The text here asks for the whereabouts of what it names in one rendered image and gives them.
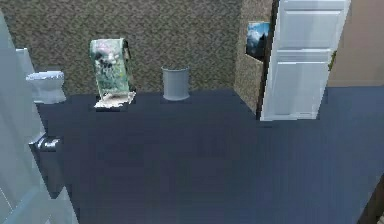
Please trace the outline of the grey round waste bin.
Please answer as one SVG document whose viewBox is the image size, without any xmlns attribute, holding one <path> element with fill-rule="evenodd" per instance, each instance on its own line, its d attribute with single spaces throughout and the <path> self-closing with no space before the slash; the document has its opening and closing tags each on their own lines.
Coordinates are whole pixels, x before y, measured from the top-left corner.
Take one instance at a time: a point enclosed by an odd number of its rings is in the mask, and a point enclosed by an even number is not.
<svg viewBox="0 0 384 224">
<path fill-rule="evenodd" d="M 181 101 L 189 97 L 190 68 L 169 69 L 162 67 L 163 97 L 169 101 Z"/>
</svg>

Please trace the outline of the white panelled room door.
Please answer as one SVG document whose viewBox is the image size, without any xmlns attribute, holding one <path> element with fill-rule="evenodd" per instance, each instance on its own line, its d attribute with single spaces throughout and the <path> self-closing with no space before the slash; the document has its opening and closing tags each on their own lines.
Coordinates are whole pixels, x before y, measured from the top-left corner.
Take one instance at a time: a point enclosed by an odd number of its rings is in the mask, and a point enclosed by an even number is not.
<svg viewBox="0 0 384 224">
<path fill-rule="evenodd" d="M 351 0 L 279 0 L 260 119 L 315 119 Z"/>
</svg>

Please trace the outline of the white toilet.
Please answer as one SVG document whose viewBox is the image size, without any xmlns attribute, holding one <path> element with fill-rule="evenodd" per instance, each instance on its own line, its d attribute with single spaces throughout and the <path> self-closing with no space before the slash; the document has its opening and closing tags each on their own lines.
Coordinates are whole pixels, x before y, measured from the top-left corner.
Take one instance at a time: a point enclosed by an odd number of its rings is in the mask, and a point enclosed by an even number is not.
<svg viewBox="0 0 384 224">
<path fill-rule="evenodd" d="M 25 80 L 31 87 L 35 103 L 56 104 L 66 100 L 63 91 L 65 75 L 60 70 L 36 72 L 27 48 L 16 50 Z"/>
</svg>

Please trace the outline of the green house plant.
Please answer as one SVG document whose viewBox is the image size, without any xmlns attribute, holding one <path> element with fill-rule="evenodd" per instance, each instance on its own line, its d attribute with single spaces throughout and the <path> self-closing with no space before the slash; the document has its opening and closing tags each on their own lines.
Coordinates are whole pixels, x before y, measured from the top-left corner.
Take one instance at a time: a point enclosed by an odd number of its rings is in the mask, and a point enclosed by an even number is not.
<svg viewBox="0 0 384 224">
<path fill-rule="evenodd" d="M 330 63 L 328 64 L 328 71 L 329 72 L 332 70 L 336 55 L 337 55 L 337 50 L 333 51 L 333 53 L 331 55 L 331 60 L 330 60 Z"/>
</svg>

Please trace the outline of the dark metal pedal bin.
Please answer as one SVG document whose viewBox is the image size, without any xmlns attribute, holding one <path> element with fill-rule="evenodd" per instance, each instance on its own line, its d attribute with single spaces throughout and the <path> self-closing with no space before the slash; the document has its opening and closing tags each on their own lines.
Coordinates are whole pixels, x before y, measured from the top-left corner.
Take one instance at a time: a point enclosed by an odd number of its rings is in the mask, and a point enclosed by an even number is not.
<svg viewBox="0 0 384 224">
<path fill-rule="evenodd" d="M 29 147 L 50 197 L 56 199 L 65 187 L 59 160 L 62 139 L 58 136 L 44 134 L 31 142 Z"/>
</svg>

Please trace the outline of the blue framed wall picture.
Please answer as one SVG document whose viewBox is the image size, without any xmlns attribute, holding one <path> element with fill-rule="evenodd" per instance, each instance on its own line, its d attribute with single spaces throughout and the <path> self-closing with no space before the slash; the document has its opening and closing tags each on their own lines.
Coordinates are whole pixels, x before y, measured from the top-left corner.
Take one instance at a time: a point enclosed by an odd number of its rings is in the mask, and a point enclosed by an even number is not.
<svg viewBox="0 0 384 224">
<path fill-rule="evenodd" d="M 246 54 L 263 61 L 269 35 L 269 22 L 249 22 L 247 26 Z"/>
</svg>

